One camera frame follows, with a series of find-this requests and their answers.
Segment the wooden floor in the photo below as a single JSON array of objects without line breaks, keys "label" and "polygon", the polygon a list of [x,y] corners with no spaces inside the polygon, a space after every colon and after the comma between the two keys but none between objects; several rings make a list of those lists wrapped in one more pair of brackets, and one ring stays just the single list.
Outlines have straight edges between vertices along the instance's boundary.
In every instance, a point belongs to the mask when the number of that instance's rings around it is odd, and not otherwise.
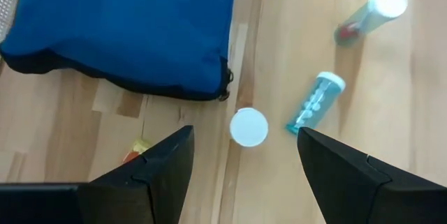
[{"label": "wooden floor", "polygon": [[[181,223],[322,223],[284,125],[328,70],[347,89],[321,132],[447,186],[446,0],[410,0],[398,20],[356,47],[337,48],[333,31],[365,2],[235,0],[235,81],[225,103],[132,94],[72,70],[21,75],[5,67],[0,181],[89,181],[117,167],[135,139],[155,143],[193,124]],[[270,125],[269,138],[252,149],[228,136],[230,117],[246,106]]]}]

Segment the red object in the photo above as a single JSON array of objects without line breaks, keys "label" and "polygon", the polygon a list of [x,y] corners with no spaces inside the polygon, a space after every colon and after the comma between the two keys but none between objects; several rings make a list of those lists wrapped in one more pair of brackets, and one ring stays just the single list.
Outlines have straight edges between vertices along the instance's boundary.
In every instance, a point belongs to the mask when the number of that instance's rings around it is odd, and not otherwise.
[{"label": "red object", "polygon": [[360,31],[357,27],[357,22],[345,24],[339,30],[339,38],[344,39],[344,40],[357,38],[359,35],[360,35]]},{"label": "red object", "polygon": [[123,160],[123,163],[127,163],[131,160],[133,160],[134,158],[138,157],[140,155],[139,152],[137,151],[131,151],[130,153],[127,154],[126,158]]}]

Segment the clear plastic bottle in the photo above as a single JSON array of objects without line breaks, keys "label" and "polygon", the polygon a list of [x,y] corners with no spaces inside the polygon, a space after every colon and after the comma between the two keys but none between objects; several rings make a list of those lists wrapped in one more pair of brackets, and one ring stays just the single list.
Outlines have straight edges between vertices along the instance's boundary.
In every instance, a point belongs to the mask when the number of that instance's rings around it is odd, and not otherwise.
[{"label": "clear plastic bottle", "polygon": [[345,47],[353,45],[360,37],[398,18],[407,6],[408,0],[368,0],[335,30],[336,43]]},{"label": "clear plastic bottle", "polygon": [[319,73],[308,97],[292,120],[287,123],[286,129],[298,134],[302,126],[315,128],[345,86],[344,80],[338,75],[330,72]]}]

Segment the blue fabric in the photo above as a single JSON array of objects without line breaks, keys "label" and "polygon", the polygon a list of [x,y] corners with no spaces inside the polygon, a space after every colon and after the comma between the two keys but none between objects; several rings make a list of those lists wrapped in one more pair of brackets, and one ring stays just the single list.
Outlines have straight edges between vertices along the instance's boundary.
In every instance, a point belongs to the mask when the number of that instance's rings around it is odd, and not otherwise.
[{"label": "blue fabric", "polygon": [[20,0],[1,50],[51,49],[104,73],[213,92],[233,0]]}]

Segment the white bottle cap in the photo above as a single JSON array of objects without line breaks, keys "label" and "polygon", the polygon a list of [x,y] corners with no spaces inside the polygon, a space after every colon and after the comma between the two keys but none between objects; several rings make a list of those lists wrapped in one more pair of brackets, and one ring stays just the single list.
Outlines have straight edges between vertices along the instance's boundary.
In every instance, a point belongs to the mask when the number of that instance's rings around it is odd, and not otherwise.
[{"label": "white bottle cap", "polygon": [[242,108],[231,119],[230,134],[243,147],[255,147],[267,137],[267,119],[254,108]]},{"label": "white bottle cap", "polygon": [[369,0],[369,8],[388,19],[395,19],[403,14],[408,0]]},{"label": "white bottle cap", "polygon": [[323,71],[323,72],[320,72],[320,74],[318,74],[318,76],[316,76],[316,77],[317,78],[322,77],[327,80],[330,80],[331,82],[338,85],[338,87],[342,90],[342,92],[344,91],[344,88],[346,87],[346,83],[344,82],[343,78],[339,77],[338,75],[336,75],[334,73],[331,73],[328,71]]}]

